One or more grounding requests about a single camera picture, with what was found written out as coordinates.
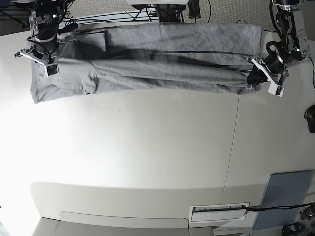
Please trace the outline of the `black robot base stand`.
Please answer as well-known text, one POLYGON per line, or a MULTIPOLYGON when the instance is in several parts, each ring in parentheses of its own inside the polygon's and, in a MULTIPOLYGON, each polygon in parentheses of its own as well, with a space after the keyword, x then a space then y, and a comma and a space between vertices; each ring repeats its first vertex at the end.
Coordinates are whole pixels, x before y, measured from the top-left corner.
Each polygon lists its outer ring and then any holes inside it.
POLYGON ((154 15, 160 22, 180 22, 183 20, 183 11, 186 10, 189 0, 127 0, 134 8, 145 9, 149 19, 149 9, 155 11, 154 15))

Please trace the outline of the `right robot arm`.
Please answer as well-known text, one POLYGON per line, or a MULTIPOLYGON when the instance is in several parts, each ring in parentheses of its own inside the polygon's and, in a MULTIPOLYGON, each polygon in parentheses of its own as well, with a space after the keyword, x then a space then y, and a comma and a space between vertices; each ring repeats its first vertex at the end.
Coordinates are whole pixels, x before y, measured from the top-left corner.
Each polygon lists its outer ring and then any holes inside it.
POLYGON ((76 37, 68 35, 78 28, 76 23, 59 28, 68 12, 67 0, 17 0, 17 7, 29 12, 30 47, 15 53, 43 66, 46 76, 59 73, 58 60, 70 42, 76 37))

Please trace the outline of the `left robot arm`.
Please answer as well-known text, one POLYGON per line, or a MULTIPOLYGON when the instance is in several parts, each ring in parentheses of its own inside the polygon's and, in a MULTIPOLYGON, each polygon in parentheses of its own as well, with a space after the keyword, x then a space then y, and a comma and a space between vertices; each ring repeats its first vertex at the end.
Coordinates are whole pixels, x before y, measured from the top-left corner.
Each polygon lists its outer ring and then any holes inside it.
POLYGON ((302 0, 272 0, 269 13, 279 41, 266 43, 268 55, 260 63, 272 76, 281 75, 278 85, 284 81, 286 69, 309 56, 304 17, 299 5, 302 0))

